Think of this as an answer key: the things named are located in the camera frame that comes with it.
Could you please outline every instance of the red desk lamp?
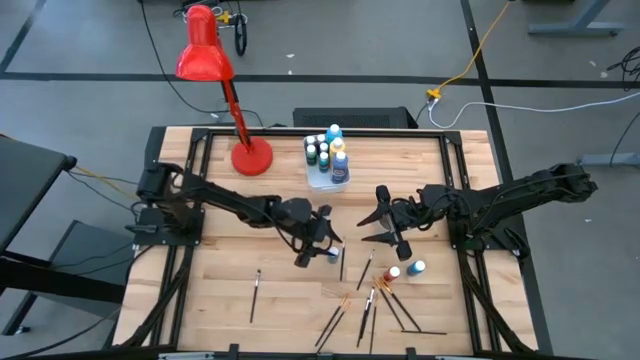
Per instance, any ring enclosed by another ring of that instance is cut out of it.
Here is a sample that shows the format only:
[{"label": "red desk lamp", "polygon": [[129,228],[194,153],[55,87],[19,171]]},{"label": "red desk lamp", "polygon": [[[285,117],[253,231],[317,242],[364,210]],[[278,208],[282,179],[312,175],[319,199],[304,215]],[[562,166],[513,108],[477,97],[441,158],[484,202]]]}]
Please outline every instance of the red desk lamp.
[{"label": "red desk lamp", "polygon": [[265,140],[249,137],[232,82],[233,67],[222,48],[216,18],[211,9],[204,5],[192,6],[187,12],[187,32],[189,45],[178,59],[176,76],[192,81],[222,83],[224,97],[240,138],[240,143],[231,151],[231,163],[243,175],[262,174],[271,166],[273,151]]}]

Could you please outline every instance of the metal stand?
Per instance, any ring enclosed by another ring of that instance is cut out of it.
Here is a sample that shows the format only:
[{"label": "metal stand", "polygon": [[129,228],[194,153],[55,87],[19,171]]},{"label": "metal stand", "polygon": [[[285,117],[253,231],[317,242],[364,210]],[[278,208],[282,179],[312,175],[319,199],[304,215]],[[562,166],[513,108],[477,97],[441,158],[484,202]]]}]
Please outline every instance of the metal stand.
[{"label": "metal stand", "polygon": [[553,24],[530,24],[532,35],[569,36],[616,36],[624,29],[624,24],[594,22],[609,0],[593,0],[571,22]]},{"label": "metal stand", "polygon": [[626,166],[638,166],[640,165],[640,154],[638,153],[622,153],[616,154],[611,160],[611,154],[589,154],[582,155],[578,158],[578,165],[581,166],[599,166],[599,165],[626,165]]}]

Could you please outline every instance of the cable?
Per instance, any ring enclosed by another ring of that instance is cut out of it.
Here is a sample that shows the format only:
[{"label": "cable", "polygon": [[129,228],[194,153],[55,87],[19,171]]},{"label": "cable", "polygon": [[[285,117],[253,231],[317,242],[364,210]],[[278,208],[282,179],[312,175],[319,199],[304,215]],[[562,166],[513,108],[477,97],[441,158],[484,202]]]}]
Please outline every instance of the cable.
[{"label": "cable", "polygon": [[616,152],[618,151],[618,147],[620,146],[622,139],[624,139],[624,137],[627,135],[627,132],[629,131],[629,129],[631,129],[631,125],[636,122],[638,116],[640,116],[640,112],[633,117],[629,125],[627,125],[627,128],[624,129],[624,132],[622,133],[622,136],[620,136],[620,139],[618,139],[618,143],[616,144],[616,147],[613,148],[613,153],[611,153],[611,159],[609,159],[609,167],[613,167],[613,157],[616,156]]},{"label": "cable", "polygon": [[632,61],[640,60],[639,54],[640,46],[629,51],[627,55],[622,58],[622,61],[607,68],[607,71],[611,71],[617,67],[620,67],[622,69],[622,84],[624,86],[624,91],[631,90],[631,86],[628,84],[635,83],[640,78],[640,61],[638,61],[633,67],[630,66],[630,63]]},{"label": "cable", "polygon": [[73,180],[75,180],[75,181],[77,181],[77,182],[79,182],[79,183],[83,184],[83,185],[84,185],[84,186],[86,186],[87,188],[89,188],[89,190],[93,191],[94,193],[96,193],[96,194],[97,194],[98,196],[100,196],[101,198],[103,198],[103,199],[107,200],[108,202],[110,202],[110,203],[112,203],[112,204],[114,204],[114,205],[116,205],[116,206],[119,206],[119,207],[121,207],[121,208],[123,208],[123,209],[125,209],[125,210],[127,210],[127,211],[130,211],[130,209],[129,209],[127,206],[122,205],[121,203],[119,203],[119,202],[117,202],[117,201],[115,201],[115,200],[112,200],[110,197],[108,197],[108,196],[104,195],[104,194],[103,194],[103,193],[101,193],[100,191],[98,191],[98,190],[96,190],[95,188],[93,188],[93,187],[92,187],[91,185],[89,185],[87,182],[85,182],[85,181],[82,181],[82,180],[78,179],[77,177],[75,177],[73,174],[71,174],[71,173],[69,173],[69,172],[67,172],[67,175],[69,175]]},{"label": "cable", "polygon": [[[95,176],[93,175],[88,175],[88,174],[83,174],[83,173],[79,173],[79,172],[75,172],[75,171],[68,171],[69,173],[72,173],[75,176],[85,176],[85,177],[90,177],[90,178],[95,178]],[[107,179],[107,180],[112,180],[112,181],[120,181],[123,182],[125,184],[130,184],[130,185],[138,185],[137,182],[135,181],[130,181],[130,180],[125,180],[122,178],[116,178],[116,177],[110,177],[110,176],[103,176],[103,179]]]},{"label": "cable", "polygon": [[451,124],[448,124],[448,125],[441,125],[441,124],[438,124],[437,122],[435,122],[435,120],[433,120],[433,117],[431,116],[431,113],[433,112],[433,109],[435,108],[435,106],[431,106],[430,108],[427,108],[427,110],[429,112],[429,121],[431,121],[431,123],[433,125],[435,125],[436,127],[439,127],[440,129],[449,129],[449,128],[453,127],[458,122],[458,119],[460,119],[460,116],[462,115],[462,113],[467,109],[467,107],[469,107],[471,105],[493,106],[493,107],[497,107],[497,108],[500,108],[500,109],[524,110],[524,111],[533,111],[533,112],[539,112],[539,113],[560,113],[560,112],[565,112],[565,111],[573,111],[573,110],[585,109],[585,108],[594,107],[594,106],[617,104],[619,102],[629,100],[629,99],[631,99],[633,97],[636,97],[638,95],[640,95],[640,92],[637,92],[637,93],[634,93],[634,94],[631,94],[631,95],[627,95],[625,97],[622,97],[622,98],[619,98],[619,99],[615,99],[615,100],[600,101],[600,102],[583,104],[583,105],[578,105],[578,106],[572,106],[572,107],[562,108],[562,109],[534,109],[534,108],[528,108],[528,107],[522,107],[522,106],[500,105],[500,104],[486,103],[486,102],[481,102],[481,101],[474,101],[474,102],[470,102],[470,103],[467,103],[466,105],[464,105],[462,107],[462,109],[460,109],[460,112],[458,112],[458,115],[455,117],[455,119],[453,119],[453,122]]},{"label": "cable", "polygon": [[7,358],[4,358],[4,360],[17,360],[17,359],[24,359],[24,358],[29,357],[29,356],[31,356],[31,355],[40,354],[40,353],[45,352],[45,351],[47,351],[47,350],[51,350],[51,349],[53,349],[53,348],[55,348],[55,347],[58,347],[58,346],[63,345],[63,344],[66,344],[66,343],[68,343],[69,341],[72,341],[72,340],[74,340],[74,339],[76,339],[76,338],[78,338],[78,337],[80,337],[80,336],[82,336],[82,335],[84,335],[84,334],[88,333],[89,331],[91,331],[91,330],[95,329],[95,328],[96,328],[98,325],[100,325],[102,322],[104,322],[105,320],[110,319],[111,317],[113,317],[113,316],[114,316],[115,314],[117,314],[118,312],[120,312],[120,308],[116,309],[114,312],[112,312],[111,314],[109,314],[107,317],[104,317],[104,318],[102,318],[102,319],[98,320],[95,324],[93,324],[93,325],[89,326],[88,328],[86,328],[86,329],[84,329],[84,330],[82,330],[82,331],[80,331],[80,332],[78,332],[78,333],[76,333],[76,334],[74,334],[74,335],[71,335],[71,336],[69,336],[68,338],[66,338],[66,339],[64,339],[64,340],[60,340],[60,341],[58,341],[57,343],[53,343],[53,344],[51,344],[51,345],[45,346],[45,347],[40,348],[40,349],[27,351],[27,352],[22,353],[22,354],[9,356],[9,357],[7,357]]},{"label": "cable", "polygon": [[96,174],[93,171],[89,171],[89,170],[87,170],[87,169],[85,169],[83,167],[80,167],[80,166],[76,166],[76,169],[78,169],[78,170],[82,171],[83,173],[87,174],[89,177],[93,177],[93,178],[95,178],[97,180],[102,181],[103,183],[105,183],[108,186],[110,186],[113,190],[119,192],[120,194],[122,194],[122,195],[124,195],[124,196],[126,196],[128,198],[131,198],[133,200],[137,200],[138,199],[137,196],[135,196],[133,194],[130,194],[130,193],[126,192],[126,191],[123,191],[122,189],[120,189],[120,187],[118,187],[118,185],[112,183],[111,181],[109,181],[107,178],[105,178],[104,176],[102,176],[100,174]]},{"label": "cable", "polygon": [[[182,96],[182,94],[180,94],[180,92],[178,91],[178,89],[176,89],[176,87],[173,85],[171,80],[169,80],[169,77],[167,76],[167,73],[164,70],[164,66],[162,65],[162,60],[160,60],[160,55],[158,54],[158,48],[156,47],[156,42],[153,40],[153,35],[151,34],[151,29],[149,28],[149,22],[147,21],[147,12],[145,11],[145,8],[144,8],[144,0],[139,0],[139,2],[140,2],[140,9],[142,10],[142,19],[144,20],[144,26],[147,29],[147,34],[149,35],[149,41],[151,42],[151,47],[153,48],[153,53],[156,56],[156,61],[158,62],[158,66],[160,67],[160,71],[162,72],[162,77],[167,82],[167,84],[169,84],[169,86],[171,87],[173,92],[176,93],[176,96],[178,96],[178,98],[185,105],[187,105],[191,109],[193,109],[193,110],[195,110],[197,112],[200,112],[200,113],[204,113],[204,114],[224,114],[224,113],[229,113],[230,110],[220,110],[220,111],[202,110],[200,108],[197,108],[197,107],[191,105]],[[262,122],[262,119],[260,118],[260,115],[258,115],[258,113],[256,113],[255,111],[252,111],[252,110],[241,110],[241,111],[248,112],[250,114],[255,115],[255,117],[258,119],[258,122],[260,122],[260,126],[264,128],[264,123]]]},{"label": "cable", "polygon": [[427,90],[427,95],[432,96],[432,97],[434,97],[436,99],[440,99],[442,97],[442,95],[440,94],[440,90],[443,87],[445,87],[448,84],[450,84],[450,83],[452,83],[452,82],[464,77],[465,75],[467,75],[467,73],[469,73],[469,71],[471,70],[471,67],[473,66],[474,61],[476,61],[476,58],[478,57],[478,55],[480,54],[480,51],[482,50],[482,46],[484,45],[485,40],[487,40],[487,38],[489,37],[489,34],[491,34],[491,31],[493,30],[493,28],[500,21],[500,19],[502,18],[502,15],[504,15],[504,13],[507,11],[507,8],[509,7],[509,4],[511,4],[511,1],[507,1],[507,3],[504,4],[504,7],[502,8],[502,11],[500,11],[500,14],[498,15],[498,17],[496,17],[496,19],[493,21],[491,26],[489,26],[489,30],[487,30],[487,32],[482,37],[482,40],[480,40],[480,44],[478,45],[478,48],[476,49],[476,52],[473,54],[473,57],[471,58],[471,61],[469,61],[469,64],[467,65],[467,68],[460,75],[454,76],[451,79],[443,82],[437,88],[435,88],[433,90]]},{"label": "cable", "polygon": [[111,251],[111,252],[109,252],[108,254],[105,254],[105,255],[92,256],[92,257],[86,258],[86,259],[84,259],[82,261],[79,261],[77,263],[58,265],[58,266],[51,267],[49,269],[50,270],[57,270],[57,269],[60,269],[60,268],[63,268],[63,267],[71,267],[71,266],[82,265],[82,264],[86,263],[87,261],[90,261],[90,260],[93,260],[93,259],[105,259],[105,258],[108,258],[109,256],[119,252],[122,249],[125,249],[127,247],[131,247],[132,243],[133,243],[132,241],[128,242],[128,243],[122,245],[121,247],[119,247],[119,248],[117,248],[117,249],[115,249],[115,250],[113,250],[113,251]]}]

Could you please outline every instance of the black cable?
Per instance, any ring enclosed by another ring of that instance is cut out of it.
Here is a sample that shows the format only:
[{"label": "black cable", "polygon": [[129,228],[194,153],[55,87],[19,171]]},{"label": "black cable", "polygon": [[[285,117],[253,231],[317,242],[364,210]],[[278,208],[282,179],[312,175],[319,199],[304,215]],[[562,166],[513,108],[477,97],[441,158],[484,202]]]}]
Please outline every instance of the black cable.
[{"label": "black cable", "polygon": [[110,197],[104,195],[103,193],[101,193],[100,191],[96,190],[94,187],[89,185],[87,182],[82,181],[82,180],[78,179],[77,177],[75,177],[72,173],[67,172],[67,175],[69,175],[73,180],[75,180],[75,181],[83,184],[84,186],[86,186],[89,190],[93,191],[94,193],[96,193],[101,198],[103,198],[103,199],[107,200],[108,202],[110,202],[110,203],[112,203],[112,204],[114,204],[116,206],[119,206],[119,207],[121,207],[121,208],[123,208],[123,209],[125,209],[127,211],[130,211],[127,206],[125,206],[125,205],[123,205],[123,204],[121,204],[121,203],[119,203],[119,202],[117,202],[115,200],[112,200]]},{"label": "black cable", "polygon": [[607,68],[607,71],[611,71],[617,67],[622,69],[622,83],[624,91],[631,90],[631,85],[638,81],[640,78],[640,46],[629,51],[617,64],[613,64]]},{"label": "black cable", "polygon": [[[79,172],[75,172],[75,171],[67,171],[70,174],[73,174],[75,176],[85,176],[85,177],[90,177],[90,178],[94,178],[97,179],[97,177],[93,176],[93,175],[89,175],[89,174],[83,174],[83,173],[79,173]],[[107,180],[113,180],[113,181],[120,181],[123,182],[125,184],[131,184],[131,185],[138,185],[137,182],[134,181],[130,181],[130,180],[125,180],[122,178],[116,178],[116,177],[110,177],[110,176],[102,176],[103,179],[107,179]]]},{"label": "black cable", "polygon": [[[225,114],[225,113],[229,113],[230,110],[219,110],[219,111],[202,110],[200,108],[197,108],[197,107],[191,105],[182,96],[182,94],[180,94],[180,92],[178,91],[178,89],[176,89],[176,87],[173,85],[171,80],[169,80],[169,77],[167,76],[167,73],[164,71],[164,66],[162,65],[162,60],[160,60],[160,55],[158,54],[158,48],[156,47],[156,42],[153,40],[153,35],[151,34],[151,29],[149,28],[149,22],[147,21],[147,12],[145,11],[145,8],[144,8],[144,0],[139,0],[139,2],[140,2],[140,9],[142,10],[142,19],[144,20],[144,26],[147,29],[147,34],[149,35],[149,41],[151,42],[151,47],[153,48],[153,53],[156,56],[156,61],[158,62],[158,66],[160,67],[160,71],[162,72],[162,77],[167,82],[167,84],[169,84],[169,86],[171,87],[173,92],[176,93],[178,98],[180,100],[182,100],[182,102],[185,105],[187,105],[188,107],[190,107],[191,109],[193,109],[193,110],[195,110],[197,112],[204,113],[204,114]],[[255,115],[255,117],[258,119],[258,122],[260,122],[260,126],[264,128],[264,123],[262,122],[262,119],[260,118],[260,115],[258,115],[258,113],[256,113],[255,111],[252,111],[252,110],[241,110],[241,111],[248,112],[250,114]]]},{"label": "black cable", "polygon": [[91,330],[95,329],[95,328],[96,328],[98,325],[100,325],[103,321],[110,319],[113,315],[117,314],[119,311],[120,311],[120,308],[118,308],[117,310],[115,310],[114,312],[112,312],[111,314],[109,314],[107,317],[104,317],[104,318],[102,318],[102,319],[98,320],[95,324],[93,324],[93,325],[89,326],[88,328],[86,328],[86,329],[84,329],[84,330],[82,330],[82,331],[80,331],[80,332],[78,332],[78,333],[76,333],[76,334],[74,334],[74,335],[71,335],[71,336],[69,336],[68,338],[66,338],[66,339],[64,339],[64,340],[60,340],[60,341],[58,341],[57,343],[53,343],[53,344],[51,344],[51,345],[45,346],[45,347],[40,348],[40,349],[27,351],[27,352],[22,353],[22,354],[17,354],[17,355],[9,356],[9,357],[7,357],[7,358],[4,358],[3,360],[24,359],[24,358],[29,357],[29,356],[31,356],[31,355],[40,354],[41,352],[45,352],[45,351],[47,351],[47,350],[51,350],[51,349],[53,349],[53,348],[55,348],[55,347],[58,347],[58,346],[60,346],[60,345],[66,344],[66,343],[68,343],[69,341],[72,341],[72,340],[74,340],[74,339],[76,339],[76,338],[78,338],[78,337],[80,337],[80,336],[82,336],[82,335],[84,335],[84,334],[88,333],[89,331],[91,331]]},{"label": "black cable", "polygon": [[122,250],[122,249],[125,249],[125,248],[127,248],[127,247],[131,247],[131,244],[132,244],[132,243],[133,243],[133,242],[129,242],[129,243],[127,243],[127,244],[124,244],[124,245],[122,245],[121,247],[119,247],[119,248],[117,248],[117,249],[115,249],[115,250],[113,250],[113,251],[111,251],[111,252],[109,252],[108,254],[105,254],[105,255],[92,256],[92,257],[88,257],[88,258],[86,258],[86,259],[84,259],[84,260],[82,260],[82,261],[79,261],[79,262],[77,262],[77,263],[64,264],[64,265],[58,265],[58,266],[51,267],[51,268],[49,268],[49,269],[50,269],[50,270],[57,270],[57,269],[60,269],[60,268],[63,268],[63,267],[71,267],[71,266],[78,266],[78,265],[82,265],[82,264],[86,263],[87,261],[90,261],[90,260],[93,260],[93,259],[105,259],[105,258],[108,258],[109,256],[111,256],[111,255],[113,255],[113,254],[115,254],[115,253],[119,252],[119,251],[120,251],[120,250]]},{"label": "black cable", "polygon": [[627,135],[627,132],[629,131],[629,129],[631,129],[631,125],[633,125],[633,123],[636,122],[636,119],[638,119],[638,116],[640,116],[640,112],[633,117],[629,125],[627,125],[627,128],[624,129],[624,132],[622,133],[622,136],[620,136],[620,139],[618,139],[618,143],[613,148],[613,153],[611,153],[611,159],[609,159],[609,167],[613,167],[613,157],[616,156],[616,152],[618,151],[618,147],[620,147],[620,143],[622,143],[622,140]]}]

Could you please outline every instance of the small paint bottle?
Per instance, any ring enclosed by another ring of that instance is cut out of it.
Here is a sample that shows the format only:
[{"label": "small paint bottle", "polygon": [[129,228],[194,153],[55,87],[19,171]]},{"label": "small paint bottle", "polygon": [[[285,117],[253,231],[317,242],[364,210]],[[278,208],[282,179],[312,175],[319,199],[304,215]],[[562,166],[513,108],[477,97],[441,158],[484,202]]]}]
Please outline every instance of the small paint bottle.
[{"label": "small paint bottle", "polygon": [[323,151],[318,155],[318,167],[320,168],[320,172],[329,171],[329,153]]},{"label": "small paint bottle", "polygon": [[387,269],[387,271],[384,272],[384,274],[382,274],[382,278],[386,282],[392,282],[393,280],[397,279],[398,276],[400,276],[400,268],[397,266],[390,267],[389,269]]},{"label": "small paint bottle", "polygon": [[305,151],[306,151],[307,146],[309,146],[309,145],[314,145],[315,146],[315,144],[316,144],[316,137],[313,136],[313,135],[309,135],[309,136],[304,138],[304,141],[303,141],[304,147],[303,147],[303,149],[305,149]]},{"label": "small paint bottle", "polygon": [[329,160],[333,161],[333,158],[336,156],[338,151],[347,151],[347,144],[344,143],[342,138],[336,138],[329,145]]},{"label": "small paint bottle", "polygon": [[318,153],[320,153],[320,145],[326,144],[326,143],[327,143],[327,135],[325,134],[316,135],[316,150],[318,150]]},{"label": "small paint bottle", "polygon": [[315,165],[318,162],[318,153],[316,153],[316,146],[307,146],[306,151],[307,165]]},{"label": "small paint bottle", "polygon": [[331,160],[331,182],[341,184],[347,179],[349,173],[349,159],[344,151],[338,151]]},{"label": "small paint bottle", "polygon": [[333,124],[327,129],[327,143],[331,144],[336,138],[342,137],[342,130],[338,124]]},{"label": "small paint bottle", "polygon": [[424,271],[427,268],[427,265],[422,260],[418,260],[413,264],[409,265],[407,268],[407,275],[416,276]]},{"label": "small paint bottle", "polygon": [[338,259],[340,258],[340,250],[337,247],[332,246],[331,248],[329,248],[329,252],[331,253],[331,255],[327,256],[329,263],[337,263]]}]

